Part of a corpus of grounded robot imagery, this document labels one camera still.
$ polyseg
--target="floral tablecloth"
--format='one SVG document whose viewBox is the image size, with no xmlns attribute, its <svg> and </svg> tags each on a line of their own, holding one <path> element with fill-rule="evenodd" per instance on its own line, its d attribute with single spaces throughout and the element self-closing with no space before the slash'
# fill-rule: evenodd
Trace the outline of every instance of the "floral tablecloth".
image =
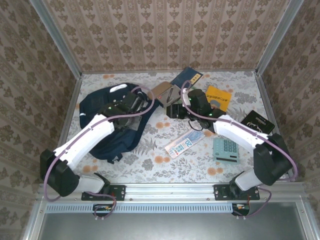
<svg viewBox="0 0 320 240">
<path fill-rule="evenodd" d="M 89 93 L 119 83 L 134 83 L 152 89 L 160 82 L 171 82 L 178 74 L 164 72 L 83 75 L 68 140 L 81 130 L 79 103 Z M 237 121 L 241 121 L 251 110 L 267 118 L 253 72 L 203 72 L 203 77 L 195 87 L 206 91 L 210 85 L 232 93 L 227 113 Z M 177 158 L 170 158 L 165 146 L 189 129 L 186 119 L 170 119 L 166 116 L 165 109 L 158 107 L 146 125 L 138 146 L 132 152 L 124 153 L 122 160 L 110 164 L 87 154 L 76 172 L 98 172 L 111 183 L 214 183 L 228 182 L 233 176 L 252 167 L 253 157 L 242 147 L 239 147 L 239 165 L 215 162 L 213 141 L 217 135 L 208 130 L 203 131 L 205 138 L 196 145 Z"/>
</svg>

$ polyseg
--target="calculator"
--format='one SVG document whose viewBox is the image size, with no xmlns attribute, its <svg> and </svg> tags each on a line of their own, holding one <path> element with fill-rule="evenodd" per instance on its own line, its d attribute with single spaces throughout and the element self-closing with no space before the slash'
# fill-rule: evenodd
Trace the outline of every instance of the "calculator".
<svg viewBox="0 0 320 240">
<path fill-rule="evenodd" d="M 213 139 L 213 159 L 225 164 L 239 164 L 238 145 L 230 139 Z"/>
</svg>

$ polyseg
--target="yellow booklet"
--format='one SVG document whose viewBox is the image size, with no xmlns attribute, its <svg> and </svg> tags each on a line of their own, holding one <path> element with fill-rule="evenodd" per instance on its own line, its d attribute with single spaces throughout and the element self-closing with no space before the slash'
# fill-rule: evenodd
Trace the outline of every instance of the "yellow booklet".
<svg viewBox="0 0 320 240">
<path fill-rule="evenodd" d="M 222 91 L 214 86 L 209 86 L 205 95 L 211 107 L 227 111 L 232 96 L 231 93 Z"/>
</svg>

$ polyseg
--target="black box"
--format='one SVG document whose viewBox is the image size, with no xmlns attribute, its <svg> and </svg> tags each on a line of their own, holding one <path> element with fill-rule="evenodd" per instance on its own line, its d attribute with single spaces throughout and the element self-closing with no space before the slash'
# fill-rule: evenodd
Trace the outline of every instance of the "black box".
<svg viewBox="0 0 320 240">
<path fill-rule="evenodd" d="M 275 128 L 275 125 L 265 119 L 256 111 L 252 110 L 241 122 L 248 128 L 256 130 L 259 133 L 269 134 Z"/>
</svg>

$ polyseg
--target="wall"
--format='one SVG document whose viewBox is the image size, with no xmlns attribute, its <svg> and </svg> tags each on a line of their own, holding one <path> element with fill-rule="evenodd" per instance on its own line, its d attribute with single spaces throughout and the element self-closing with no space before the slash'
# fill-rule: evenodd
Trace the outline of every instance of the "wall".
<svg viewBox="0 0 320 240">
<path fill-rule="evenodd" d="M 75 85 L 28 0 L 0 1 L 0 239 L 18 239 Z"/>
<path fill-rule="evenodd" d="M 289 0 L 45 0 L 83 72 L 254 69 Z"/>
<path fill-rule="evenodd" d="M 320 1 L 305 0 L 262 76 L 320 223 Z"/>
</svg>

